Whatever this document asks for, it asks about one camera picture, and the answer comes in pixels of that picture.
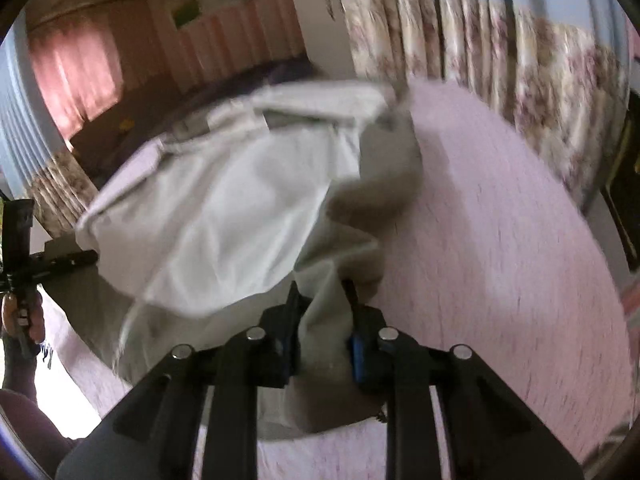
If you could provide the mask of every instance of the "hand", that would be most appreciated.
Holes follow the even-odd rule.
[[[5,294],[2,298],[2,325],[11,337],[16,337],[17,331],[14,325],[14,312],[18,310],[18,302],[13,294]],[[29,337],[34,343],[40,344],[44,341],[44,312],[42,310],[42,296],[39,292],[30,293],[29,317],[31,326],[29,327]]]

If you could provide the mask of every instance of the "yellow object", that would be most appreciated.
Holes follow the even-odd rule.
[[[121,133],[126,134],[130,132],[135,125],[136,123],[133,119],[124,119],[118,126],[118,129]]]

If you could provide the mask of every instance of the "floral curtain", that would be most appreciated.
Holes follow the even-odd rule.
[[[33,198],[53,237],[72,230],[97,195],[66,148],[31,67],[24,13],[0,46],[0,170],[15,198]]]
[[[514,124],[581,206],[628,99],[615,0],[343,0],[359,76],[452,80]]]

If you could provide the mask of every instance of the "pink curtain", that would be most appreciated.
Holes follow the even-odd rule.
[[[38,86],[65,140],[120,100],[120,58],[105,13],[63,16],[29,41]]]

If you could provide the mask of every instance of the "white cloth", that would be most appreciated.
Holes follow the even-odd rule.
[[[284,392],[261,391],[261,434],[274,435],[265,424],[299,434],[374,415],[377,401],[351,380],[341,283],[370,298],[383,273],[371,229],[417,192],[408,107],[388,85],[307,82],[197,114],[195,132],[198,120],[208,134],[151,141],[102,190],[76,232],[99,252],[99,276],[79,271],[85,292],[71,286],[56,300],[133,384],[175,344],[212,348],[256,324],[295,280],[312,298],[298,332],[302,370]]]

